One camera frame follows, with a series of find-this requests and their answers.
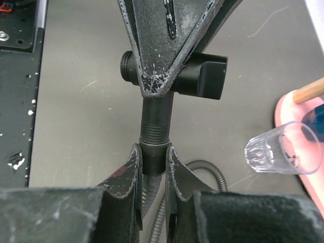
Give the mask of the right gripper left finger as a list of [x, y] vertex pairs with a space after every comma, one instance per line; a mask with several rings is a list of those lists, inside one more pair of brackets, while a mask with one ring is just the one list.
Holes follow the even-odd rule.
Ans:
[[99, 184], [102, 196], [96, 242], [139, 242], [142, 224], [142, 152], [132, 146], [127, 161]]

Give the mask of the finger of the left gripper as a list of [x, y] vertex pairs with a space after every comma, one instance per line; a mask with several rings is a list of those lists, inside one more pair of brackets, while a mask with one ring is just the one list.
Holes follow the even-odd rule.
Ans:
[[119, 0], [143, 98], [163, 97], [239, 6], [222, 0]]

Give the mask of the black valve fitting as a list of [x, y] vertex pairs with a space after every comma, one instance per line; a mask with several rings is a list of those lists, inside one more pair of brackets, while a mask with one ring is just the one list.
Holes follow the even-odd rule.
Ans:
[[220, 100], [227, 64], [228, 58], [224, 56], [193, 53], [165, 98], [143, 100], [140, 141], [153, 145], [169, 141], [174, 92]]

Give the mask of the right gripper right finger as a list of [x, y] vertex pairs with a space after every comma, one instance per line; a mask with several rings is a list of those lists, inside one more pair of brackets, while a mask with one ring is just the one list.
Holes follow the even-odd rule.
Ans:
[[166, 154], [167, 242], [212, 242], [208, 228], [217, 210], [217, 193], [179, 159], [174, 145]]

